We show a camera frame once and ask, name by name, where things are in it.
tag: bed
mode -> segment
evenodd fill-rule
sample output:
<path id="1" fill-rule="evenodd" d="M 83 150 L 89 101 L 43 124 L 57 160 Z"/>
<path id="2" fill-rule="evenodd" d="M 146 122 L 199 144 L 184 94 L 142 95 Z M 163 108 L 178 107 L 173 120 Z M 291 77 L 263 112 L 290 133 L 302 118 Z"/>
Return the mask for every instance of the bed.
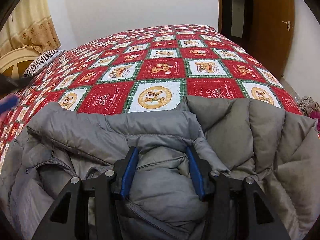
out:
<path id="1" fill-rule="evenodd" d="M 170 110 L 187 94 L 255 98 L 300 114 L 269 71 L 210 26 L 128 30 L 62 53 L 17 93 L 0 131 L 0 169 L 9 143 L 49 102 L 106 115 Z"/>

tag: patchwork quilt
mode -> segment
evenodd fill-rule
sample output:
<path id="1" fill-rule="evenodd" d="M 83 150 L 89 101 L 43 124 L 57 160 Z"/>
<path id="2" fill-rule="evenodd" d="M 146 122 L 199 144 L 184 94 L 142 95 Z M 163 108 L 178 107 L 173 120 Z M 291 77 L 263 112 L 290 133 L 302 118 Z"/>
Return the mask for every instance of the patchwork quilt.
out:
<path id="1" fill-rule="evenodd" d="M 299 114 L 257 60 L 207 25 L 171 25 L 104 37 L 57 57 L 29 87 L 0 131 L 0 169 L 9 143 L 51 101 L 79 113 L 170 110 L 183 95 L 255 98 Z"/>

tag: down jacket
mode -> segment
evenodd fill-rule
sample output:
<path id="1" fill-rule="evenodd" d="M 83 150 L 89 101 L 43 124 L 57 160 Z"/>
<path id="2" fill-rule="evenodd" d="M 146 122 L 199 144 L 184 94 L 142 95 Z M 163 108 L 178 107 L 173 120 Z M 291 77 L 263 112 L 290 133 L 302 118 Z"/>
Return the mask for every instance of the down jacket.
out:
<path id="1" fill-rule="evenodd" d="M 207 204 L 194 191 L 185 155 L 194 145 L 213 169 L 235 179 L 252 176 L 291 239 L 299 240 L 320 213 L 315 126 L 313 119 L 249 98 L 187 96 L 171 111 L 113 116 L 49 103 L 11 143 L 0 198 L 10 223 L 30 240 L 73 176 L 96 177 L 136 146 L 130 195 L 118 203 L 124 239 L 200 239 Z M 89 212 L 91 228 L 93 217 Z"/>

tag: yellow curtain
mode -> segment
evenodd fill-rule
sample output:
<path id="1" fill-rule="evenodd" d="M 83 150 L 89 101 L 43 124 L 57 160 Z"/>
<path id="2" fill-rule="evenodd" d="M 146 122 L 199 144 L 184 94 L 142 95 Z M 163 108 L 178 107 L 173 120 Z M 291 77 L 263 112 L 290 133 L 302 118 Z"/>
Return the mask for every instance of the yellow curtain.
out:
<path id="1" fill-rule="evenodd" d="M 21 0 L 0 31 L 0 57 L 22 47 L 43 53 L 60 46 L 47 0 Z"/>

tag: silver bolt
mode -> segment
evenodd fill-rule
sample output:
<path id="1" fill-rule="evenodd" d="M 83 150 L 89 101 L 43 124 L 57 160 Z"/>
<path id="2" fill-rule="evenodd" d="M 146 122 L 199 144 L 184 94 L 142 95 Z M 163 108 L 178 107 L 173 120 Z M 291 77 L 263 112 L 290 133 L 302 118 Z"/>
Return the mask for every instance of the silver bolt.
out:
<path id="1" fill-rule="evenodd" d="M 70 182 L 71 182 L 72 184 L 77 184 L 77 183 L 79 182 L 79 178 L 78 178 L 78 177 L 73 177 L 73 178 L 70 180 Z"/>
<path id="2" fill-rule="evenodd" d="M 249 183 L 249 184 L 253 184 L 253 183 L 254 183 L 254 179 L 251 178 L 251 177 L 245 178 L 245 181 L 246 181 L 247 183 Z"/>
<path id="3" fill-rule="evenodd" d="M 104 174 L 105 174 L 107 177 L 112 177 L 112 176 L 115 174 L 115 172 L 114 172 L 113 170 L 108 170 L 108 171 L 106 171 Z"/>
<path id="4" fill-rule="evenodd" d="M 219 171 L 216 171 L 216 170 L 212 170 L 210 171 L 210 174 L 214 177 L 218 177 L 220 175 L 220 172 Z"/>

